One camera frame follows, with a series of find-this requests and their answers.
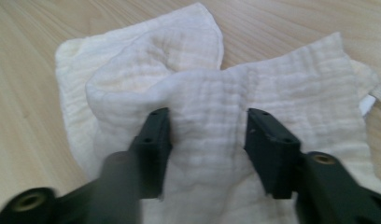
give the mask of wooden table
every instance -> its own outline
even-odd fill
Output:
[[[54,53],[67,39],[153,19],[192,0],[0,0],[0,207],[25,189],[85,183],[66,141]],[[224,35],[222,68],[285,54],[333,32],[381,77],[381,0],[202,0]],[[381,176],[381,104],[368,118]]]

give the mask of white cloth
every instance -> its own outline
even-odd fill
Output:
[[[296,223],[291,201],[265,197],[242,149],[254,107],[297,135],[303,152],[333,154],[381,192],[359,110],[377,77],[349,60],[338,34],[219,71],[222,55],[220,30],[200,4],[62,44],[63,117],[88,176],[98,176],[105,156],[128,148],[150,111],[169,107],[174,148],[164,200],[143,201],[144,223]]]

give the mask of black mechanical part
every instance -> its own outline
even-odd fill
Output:
[[[171,149],[169,109],[155,110],[128,151],[107,157],[100,178],[60,198],[26,190],[3,208],[0,224],[138,224],[139,200],[162,195]]]
[[[298,192],[301,224],[381,224],[381,194],[360,187],[332,155],[300,147],[272,115],[248,110],[245,150],[267,193],[288,199]]]

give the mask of towel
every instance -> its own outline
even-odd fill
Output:
[[[150,111],[169,107],[174,148],[164,200],[143,200],[144,223],[297,223],[292,201],[265,196],[243,150],[254,107],[297,135],[303,152],[331,153],[381,192],[359,109],[378,78],[350,60],[339,34],[223,71],[222,56],[222,34],[201,4],[63,43],[56,53],[63,119],[88,177],[128,148]]]

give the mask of wood grain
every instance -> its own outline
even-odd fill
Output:
[[[0,207],[25,189],[86,179],[69,152],[54,53],[67,39],[153,19],[191,0],[0,0]],[[277,57],[333,32],[381,77],[381,0],[201,1],[224,34],[222,68]],[[381,176],[381,105],[368,119]]]

